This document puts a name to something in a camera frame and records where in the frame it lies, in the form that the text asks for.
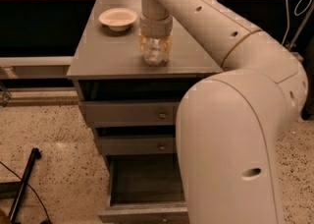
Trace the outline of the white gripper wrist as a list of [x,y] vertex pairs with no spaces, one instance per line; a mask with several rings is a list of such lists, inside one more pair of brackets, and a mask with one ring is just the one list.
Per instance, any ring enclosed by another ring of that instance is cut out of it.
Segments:
[[172,35],[170,34],[173,28],[173,17],[169,16],[163,20],[152,20],[141,15],[139,18],[140,32],[138,34],[139,51],[144,53],[146,44],[146,36],[151,38],[163,38],[164,61],[167,62],[170,58],[172,47]]

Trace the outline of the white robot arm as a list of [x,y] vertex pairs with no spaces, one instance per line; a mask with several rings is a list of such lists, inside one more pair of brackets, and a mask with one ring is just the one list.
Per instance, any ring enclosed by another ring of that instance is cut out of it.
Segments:
[[183,97],[177,153],[190,224],[285,224],[276,141],[304,106],[300,62],[216,0],[155,0],[222,68]]

